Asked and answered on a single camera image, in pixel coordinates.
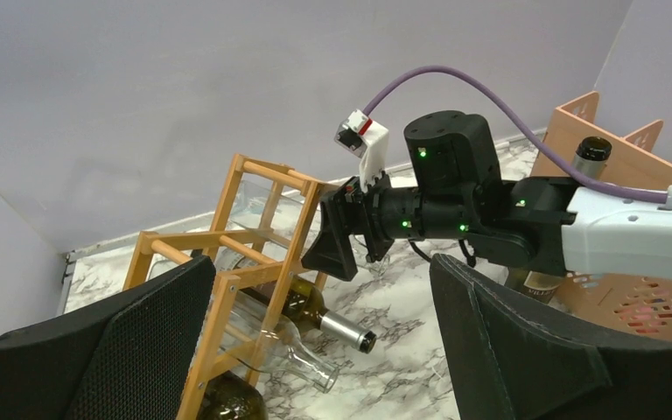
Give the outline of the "clear glass bottle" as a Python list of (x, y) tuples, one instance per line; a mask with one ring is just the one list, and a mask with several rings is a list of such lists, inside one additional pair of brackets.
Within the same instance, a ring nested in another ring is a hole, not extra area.
[[(294, 195), (290, 196), (285, 193), (275, 198), (272, 188), (273, 184), (262, 186), (244, 179), (236, 193), (227, 228), (230, 230), (268, 229), (269, 235), (264, 235), (264, 237), (269, 240), (263, 244), (261, 252), (278, 259), (284, 258), (293, 237), (303, 210), (304, 198), (296, 199)], [(314, 243), (320, 222), (320, 211), (317, 207), (311, 227), (305, 237), (303, 254)], [(350, 242), (359, 270), (367, 270), (376, 277), (385, 274), (390, 263), (389, 255), (386, 255), (380, 262), (368, 262), (367, 245), (364, 240), (360, 236), (351, 236)]]
[(286, 372), (322, 393), (329, 392), (339, 369), (303, 343), (292, 320), (281, 315), (273, 326), (264, 326), (266, 305), (234, 286), (223, 294), (223, 304), (215, 310), (215, 274), (215, 268), (210, 268), (202, 276), (208, 290), (199, 295), (202, 321), (192, 334), (196, 344), (190, 377), (206, 383), (243, 365), (257, 373)]

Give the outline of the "wooden wine rack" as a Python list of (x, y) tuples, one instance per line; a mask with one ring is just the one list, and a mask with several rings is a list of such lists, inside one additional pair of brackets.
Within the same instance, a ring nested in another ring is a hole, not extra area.
[[(270, 235), (268, 229), (227, 229), (228, 217), (234, 204), (235, 195), (243, 176), (246, 174), (271, 180), (275, 198), (279, 198), (285, 187), (293, 189), (304, 198), (303, 210), (283, 258), (270, 258), (261, 252), (263, 251), (263, 244), (269, 240), (264, 237), (264, 235)], [(334, 184), (304, 175), (286, 164), (275, 164), (237, 154), (232, 159), (210, 228), (206, 232), (198, 233), (159, 234), (152, 231), (140, 232), (123, 288), (129, 290), (146, 281), (154, 255), (161, 255), (174, 263), (183, 264), (191, 259), (187, 255), (189, 250), (201, 249), (205, 255), (215, 258), (219, 249), (230, 248), (262, 265), (259, 268), (219, 272), (215, 276), (213, 285), (213, 293), (217, 303), (215, 310), (220, 309), (223, 304), (223, 294), (229, 288), (234, 286), (238, 291), (242, 291), (274, 279), (276, 280), (274, 296), (269, 301), (263, 319), (264, 326), (273, 326), (282, 312), (292, 278), (296, 274), (306, 271), (301, 262), (301, 255), (307, 231), (312, 225), (316, 208), (319, 208), (319, 198), (323, 193), (333, 191), (335, 188)], [(191, 369), (189, 369), (181, 397), (177, 414), (179, 419), (196, 418), (207, 386), (207, 382), (202, 383), (192, 379), (190, 373)], [(246, 380), (249, 384), (255, 385), (259, 380), (259, 374), (248, 370)]]

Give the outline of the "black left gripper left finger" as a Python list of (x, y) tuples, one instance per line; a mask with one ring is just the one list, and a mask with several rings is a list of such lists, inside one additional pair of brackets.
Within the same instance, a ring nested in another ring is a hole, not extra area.
[(199, 256), (0, 336), (0, 419), (173, 419), (216, 270)]

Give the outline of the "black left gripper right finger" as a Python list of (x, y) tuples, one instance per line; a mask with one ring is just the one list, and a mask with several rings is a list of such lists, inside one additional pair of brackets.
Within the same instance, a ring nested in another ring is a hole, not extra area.
[(584, 321), (451, 255), (430, 262), (464, 419), (672, 419), (672, 342)]

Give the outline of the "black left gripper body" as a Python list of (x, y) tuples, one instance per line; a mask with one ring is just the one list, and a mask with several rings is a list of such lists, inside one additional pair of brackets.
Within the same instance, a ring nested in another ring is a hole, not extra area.
[(381, 193), (391, 187), (390, 176), (381, 173), (367, 192), (361, 190), (358, 176), (349, 178), (335, 195), (339, 229), (336, 238), (339, 244), (339, 259), (342, 262), (354, 262), (354, 252), (349, 244), (349, 235), (361, 235), (367, 248), (364, 259), (367, 262), (380, 262), (395, 242), (388, 238), (380, 226), (378, 214)]

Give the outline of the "dark green wine bottle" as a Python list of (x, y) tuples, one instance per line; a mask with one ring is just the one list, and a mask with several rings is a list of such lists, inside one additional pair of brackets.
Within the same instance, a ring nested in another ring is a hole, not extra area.
[(268, 420), (261, 393), (238, 375), (227, 371), (206, 385), (199, 420)]

